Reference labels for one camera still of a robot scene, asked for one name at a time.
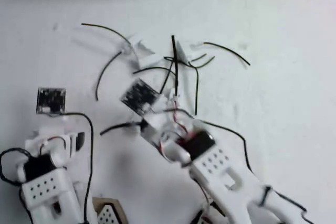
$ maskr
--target white plastic piece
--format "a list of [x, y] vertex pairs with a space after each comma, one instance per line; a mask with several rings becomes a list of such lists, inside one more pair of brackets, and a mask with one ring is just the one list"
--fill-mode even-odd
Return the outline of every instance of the white plastic piece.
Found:
[[112, 206], [105, 205], [98, 215], [98, 224], [119, 224]]
[[190, 44], [184, 40], [179, 40], [176, 45], [177, 57], [188, 64], [192, 60], [192, 50]]
[[[33, 222], [73, 224], [83, 222], [77, 196], [70, 178], [62, 168], [22, 185], [27, 208]], [[55, 213], [53, 204], [59, 204], [61, 213]]]
[[179, 161], [182, 166], [189, 164], [191, 161], [190, 154], [186, 152], [184, 148], [176, 144], [175, 141], [170, 141], [163, 149], [169, 160]]
[[[265, 185], [242, 163], [232, 162], [232, 156], [229, 148], [215, 145], [194, 160], [190, 174], [228, 215], [230, 224], [251, 224], [247, 207], [251, 202], [261, 202]], [[274, 191], [268, 194], [264, 207], [287, 224], [304, 223], [300, 209]]]

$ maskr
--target red wire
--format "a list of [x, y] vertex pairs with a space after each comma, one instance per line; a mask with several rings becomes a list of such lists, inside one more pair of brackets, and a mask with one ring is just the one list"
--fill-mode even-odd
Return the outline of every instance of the red wire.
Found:
[[[175, 109], [177, 108], [176, 101], [174, 101], [174, 108], [175, 108]], [[178, 126], [180, 126], [180, 127], [185, 131], [185, 133], [188, 134], [188, 130], [187, 130], [187, 128], [186, 128], [183, 124], [179, 123], [179, 122], [176, 120], [176, 111], [173, 112], [173, 120], [174, 120], [175, 123], [178, 124]]]

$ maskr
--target black circuit board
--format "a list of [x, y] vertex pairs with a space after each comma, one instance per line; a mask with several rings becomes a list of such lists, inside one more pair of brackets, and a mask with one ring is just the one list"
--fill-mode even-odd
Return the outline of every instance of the black circuit board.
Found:
[[65, 111], [65, 89], [38, 88], [36, 113], [60, 114]]
[[139, 116], [143, 116], [158, 95], [159, 93], [143, 80], [136, 79], [120, 100]]

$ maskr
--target cable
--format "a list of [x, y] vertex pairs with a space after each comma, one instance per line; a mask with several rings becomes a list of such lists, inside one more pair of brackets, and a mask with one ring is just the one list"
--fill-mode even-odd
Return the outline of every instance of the cable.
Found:
[[162, 94], [163, 89], [164, 89], [164, 87], [166, 86], [166, 83], [167, 83], [169, 74], [172, 72], [171, 70], [172, 70], [172, 67], [173, 67], [173, 63], [174, 63], [174, 62], [172, 61], [172, 63], [170, 64], [169, 71], [168, 71], [167, 76], [166, 76], [166, 79], [164, 80], [163, 85], [162, 85], [162, 87], [161, 87], [160, 94]]
[[198, 58], [191, 60], [191, 62], [200, 60], [200, 59], [202, 59], [205, 56], [206, 56], [206, 54], [203, 54], [203, 55], [199, 56]]
[[105, 72], [105, 70], [107, 69], [107, 67], [111, 64], [111, 62], [113, 62], [119, 55], [121, 55], [121, 51], [119, 53], [117, 53], [115, 56], [113, 56], [105, 65], [105, 67], [103, 68], [103, 70], [100, 72], [100, 75], [98, 77], [98, 82], [97, 82], [97, 86], [96, 86], [96, 90], [95, 90], [95, 97], [96, 97], [96, 101], [98, 101], [98, 88], [99, 88], [99, 83], [100, 80]]
[[199, 74], [198, 69], [189, 62], [189, 65], [193, 67], [196, 71], [196, 89], [195, 89], [195, 115], [197, 115], [197, 104], [198, 104], [198, 83], [199, 83]]
[[[197, 69], [199, 68], [202, 68], [202, 67], [205, 67], [206, 65], [208, 65], [213, 59], [215, 58], [215, 56], [212, 56], [210, 60], [208, 60], [207, 62], [205, 62], [204, 64], [200, 65], [200, 66], [195, 66]], [[172, 57], [163, 57], [163, 59], [167, 60], [167, 61], [170, 61], [170, 62], [174, 62], [174, 58]], [[181, 60], [178, 60], [178, 63], [182, 64], [182, 65], [185, 65], [186, 67], [189, 67], [189, 68], [192, 68], [191, 66], [189, 66], [188, 64], [184, 63], [183, 61]]]
[[179, 64], [177, 62], [177, 52], [176, 52], [176, 45], [175, 45], [175, 36], [172, 35], [172, 43], [173, 43], [173, 52], [174, 52], [174, 60], [175, 60], [175, 96], [177, 97], [177, 89], [179, 87], [178, 85], [178, 75], [179, 75]]
[[[176, 101], [174, 101], [174, 108], [175, 108], [175, 109], [177, 108]], [[183, 124], [181, 124], [181, 123], [179, 123], [179, 122], [177, 121], [177, 119], [176, 119], [176, 111], [173, 112], [173, 120], [174, 120], [174, 122], [175, 122], [178, 126], [180, 126], [180, 127], [185, 131], [186, 134], [188, 134], [188, 130], [187, 130], [187, 128], [186, 128]]]
[[200, 66], [195, 66], [195, 68], [200, 69], [200, 68], [202, 68], [202, 67], [205, 67], [205, 66], [208, 65], [213, 59], [215, 59], [215, 56], [212, 56], [212, 57], [210, 58], [210, 60], [208, 60], [208, 61], [205, 62], [204, 64], [202, 64], [202, 65], [200, 65]]
[[175, 73], [174, 73], [173, 71], [169, 70], [168, 68], [163, 68], [163, 67], [143, 68], [143, 69], [140, 69], [140, 70], [138, 70], [138, 71], [133, 72], [133, 74], [141, 73], [141, 72], [143, 72], [143, 71], [147, 71], [147, 70], [151, 70], [151, 69], [164, 69], [164, 70], [169, 71], [169, 72], [172, 73], [173, 75], [175, 75]]
[[22, 148], [9, 148], [3, 152], [1, 152], [0, 154], [0, 178], [2, 181], [7, 182], [13, 186], [21, 186], [21, 182], [19, 181], [13, 181], [10, 180], [8, 178], [6, 178], [6, 176], [4, 175], [3, 171], [2, 171], [2, 158], [5, 154], [9, 153], [9, 152], [20, 152], [24, 155], [26, 155], [28, 158], [33, 158], [33, 156], [29, 153], [29, 151], [22, 149]]
[[291, 199], [291, 198], [289, 198], [289, 197], [287, 197], [287, 196], [285, 196], [285, 195], [283, 195], [283, 194], [281, 194], [281, 193], [279, 193], [279, 192], [277, 192], [277, 191], [275, 191], [275, 192], [280, 196], [280, 198], [282, 198], [282, 199], [284, 199], [284, 200], [286, 200], [286, 201], [292, 203], [293, 205], [297, 206], [298, 208], [300, 208], [300, 209], [302, 210], [302, 212], [301, 212], [301, 217], [302, 217], [302, 219], [303, 219], [305, 222], [307, 222], [307, 223], [309, 223], [309, 224], [314, 224], [311, 220], [308, 220], [308, 219], [305, 217], [305, 214], [307, 213], [307, 210], [306, 210], [306, 208], [305, 208], [303, 205], [297, 203], [297, 202], [294, 201], [293, 199]]
[[[61, 137], [61, 136], [53, 136], [53, 137], [50, 137], [50, 138], [47, 139], [47, 141], [49, 142], [49, 141], [51, 141], [51, 140], [53, 140], [53, 139], [57, 139], [57, 138], [63, 140], [64, 149], [66, 150], [66, 148], [67, 148], [67, 144], [66, 144], [66, 142], [65, 142], [65, 139], [64, 139], [63, 137]], [[40, 154], [40, 155], [42, 154], [42, 148], [43, 148], [44, 146], [45, 146], [44, 144], [42, 144], [42, 145], [40, 146], [40, 149], [39, 149], [39, 154]]]
[[111, 127], [108, 127], [107, 129], [103, 130], [99, 134], [103, 136], [104, 134], [108, 133], [109, 131], [118, 129], [118, 128], [124, 128], [124, 127], [132, 127], [132, 126], [140, 126], [141, 122], [129, 122], [129, 123], [121, 123], [117, 125], [113, 125]]
[[161, 110], [161, 111], [151, 111], [154, 114], [161, 114], [161, 113], [168, 113], [168, 112], [174, 112], [174, 111], [178, 111], [178, 112], [182, 112], [184, 114], [186, 114], [189, 118], [194, 118], [192, 115], [189, 114], [189, 112], [187, 112], [184, 109], [179, 109], [179, 108], [172, 108], [172, 109], [165, 109], [165, 110]]
[[208, 196], [206, 195], [205, 190], [203, 189], [202, 185], [201, 185], [197, 180], [195, 180], [194, 178], [193, 178], [192, 180], [195, 181], [196, 184], [198, 184], [198, 186], [199, 186], [200, 189], [202, 190], [202, 193], [204, 194], [204, 197], [205, 197], [205, 199], [206, 199], [206, 203], [207, 203], [207, 212], [209, 212], [210, 201], [209, 201]]
[[47, 115], [51, 118], [58, 117], [58, 116], [64, 116], [64, 115], [79, 115], [79, 116], [83, 116], [84, 118], [86, 118], [86, 120], [88, 120], [88, 122], [90, 124], [90, 130], [91, 130], [90, 176], [89, 176], [89, 180], [88, 180], [88, 186], [87, 186], [87, 189], [86, 189], [85, 201], [84, 201], [84, 223], [89, 223], [88, 214], [87, 214], [87, 207], [88, 207], [88, 197], [89, 197], [89, 191], [90, 191], [92, 174], [93, 174], [93, 138], [94, 138], [94, 135], [95, 135], [95, 133], [93, 131], [92, 121], [87, 115], [85, 115], [84, 113], [80, 113], [80, 112], [68, 112], [68, 113], [61, 113], [61, 114], [57, 114], [57, 115], [51, 115], [51, 114], [48, 114], [48, 113], [44, 113], [44, 115]]
[[228, 50], [228, 51], [232, 52], [233, 54], [235, 54], [243, 62], [245, 62], [246, 64], [248, 64], [249, 66], [251, 66], [251, 64], [247, 60], [245, 60], [240, 54], [238, 54], [237, 52], [234, 52], [233, 50], [231, 50], [231, 49], [229, 49], [227, 47], [224, 47], [224, 46], [221, 46], [219, 44], [212, 43], [212, 42], [203, 42], [203, 44], [212, 45], [212, 46], [215, 46], [215, 47], [220, 47], [222, 49]]
[[115, 34], [118, 34], [121, 38], [123, 38], [129, 45], [132, 45], [128, 39], [126, 39], [121, 33], [117, 32], [116, 30], [113, 30], [113, 29], [108, 28], [108, 27], [106, 27], [106, 26], [95, 25], [95, 24], [82, 23], [82, 25], [83, 25], [83, 26], [95, 26], [95, 27], [100, 27], [100, 28], [104, 28], [104, 29], [106, 29], [106, 30], [112, 31], [112, 32], [114, 32]]
[[246, 146], [246, 140], [245, 140], [245, 138], [244, 138], [242, 135], [240, 135], [238, 132], [236, 132], [236, 131], [234, 131], [234, 130], [231, 130], [231, 129], [227, 128], [227, 127], [220, 126], [220, 125], [218, 125], [218, 124], [214, 124], [214, 123], [210, 123], [210, 122], [207, 122], [207, 121], [204, 121], [204, 120], [201, 120], [201, 121], [202, 121], [203, 123], [205, 123], [205, 124], [208, 124], [208, 125], [211, 125], [211, 126], [213, 126], [213, 127], [217, 127], [217, 128], [220, 128], [220, 129], [229, 131], [229, 132], [231, 132], [231, 133], [233, 133], [233, 134], [239, 136], [240, 139], [243, 140], [243, 144], [244, 144], [244, 154], [245, 154], [245, 162], [246, 162], [246, 166], [247, 166], [247, 168], [253, 173], [253, 171], [252, 171], [252, 169], [251, 169], [251, 166], [250, 166], [250, 162], [249, 162], [249, 160], [248, 160], [248, 156], [247, 156], [247, 146]]
[[25, 201], [23, 200], [23, 197], [22, 197], [22, 187], [20, 187], [20, 189], [19, 189], [19, 199], [20, 199], [20, 202], [21, 202], [23, 208], [26, 210], [26, 212], [28, 214], [28, 217], [30, 219], [30, 223], [34, 224], [33, 218], [31, 217], [32, 215], [30, 214], [30, 211], [28, 210], [27, 205], [26, 205], [26, 203], [25, 203]]

